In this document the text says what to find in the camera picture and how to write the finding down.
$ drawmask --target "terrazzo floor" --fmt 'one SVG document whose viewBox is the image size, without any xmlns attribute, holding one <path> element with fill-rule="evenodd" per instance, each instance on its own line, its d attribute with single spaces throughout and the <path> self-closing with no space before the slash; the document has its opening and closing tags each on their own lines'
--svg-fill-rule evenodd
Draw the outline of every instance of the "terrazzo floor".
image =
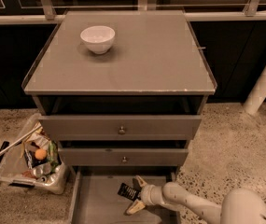
<svg viewBox="0 0 266 224">
<path fill-rule="evenodd" d="M 0 110 L 0 146 L 13 142 L 26 120 L 37 110 Z M 256 191 L 266 202 L 266 103 L 255 116 L 241 104 L 207 104 L 203 121 L 189 145 L 189 155 L 177 181 L 188 191 L 221 203 L 234 188 Z M 0 223 L 68 223 L 74 178 L 62 195 L 11 187 L 0 182 Z M 190 210 L 182 224 L 205 223 Z"/>
</svg>

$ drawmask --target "drawer front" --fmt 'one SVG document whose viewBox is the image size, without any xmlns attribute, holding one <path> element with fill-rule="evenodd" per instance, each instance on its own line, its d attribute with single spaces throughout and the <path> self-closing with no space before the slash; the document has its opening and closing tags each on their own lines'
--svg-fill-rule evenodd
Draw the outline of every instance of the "drawer front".
<svg viewBox="0 0 266 224">
<path fill-rule="evenodd" d="M 187 149 L 59 148 L 62 162 L 71 166 L 177 166 L 183 165 Z"/>
<path fill-rule="evenodd" d="M 53 140 L 190 140 L 200 116 L 43 116 Z"/>
</svg>

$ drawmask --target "black wall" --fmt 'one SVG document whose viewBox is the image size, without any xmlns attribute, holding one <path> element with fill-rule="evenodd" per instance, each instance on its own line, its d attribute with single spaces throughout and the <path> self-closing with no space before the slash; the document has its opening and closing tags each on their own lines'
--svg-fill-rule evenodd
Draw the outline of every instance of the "black wall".
<svg viewBox="0 0 266 224">
<path fill-rule="evenodd" d="M 266 65 L 266 21 L 192 22 L 218 87 L 209 102 L 243 102 Z"/>
<path fill-rule="evenodd" d="M 243 102 L 266 65 L 266 21 L 191 23 L 218 87 L 208 102 Z M 0 108 L 35 107 L 21 83 L 55 25 L 0 26 Z"/>
<path fill-rule="evenodd" d="M 0 26 L 0 108 L 35 107 L 21 83 L 54 27 Z"/>
</svg>

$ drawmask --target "white bowl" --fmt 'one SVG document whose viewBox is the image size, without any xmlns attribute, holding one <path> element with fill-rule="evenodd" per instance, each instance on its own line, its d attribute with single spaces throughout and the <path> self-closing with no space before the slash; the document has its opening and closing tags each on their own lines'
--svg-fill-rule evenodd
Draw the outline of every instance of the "white bowl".
<svg viewBox="0 0 266 224">
<path fill-rule="evenodd" d="M 104 54 L 113 45 L 115 31 L 108 26 L 92 26 L 81 32 L 80 38 L 90 51 Z"/>
</svg>

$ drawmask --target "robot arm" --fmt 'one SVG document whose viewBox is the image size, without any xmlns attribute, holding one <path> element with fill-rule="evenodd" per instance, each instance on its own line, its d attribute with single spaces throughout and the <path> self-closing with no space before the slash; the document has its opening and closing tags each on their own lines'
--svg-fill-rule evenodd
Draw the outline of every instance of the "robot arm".
<svg viewBox="0 0 266 224">
<path fill-rule="evenodd" d="M 176 182 L 163 187 L 147 184 L 140 176 L 136 178 L 142 187 L 141 201 L 136 200 L 127 210 L 133 214 L 146 205 L 160 205 L 173 211 L 186 206 L 208 224 L 266 224 L 266 205 L 253 191 L 234 189 L 225 197 L 222 205 L 195 196 Z"/>
</svg>

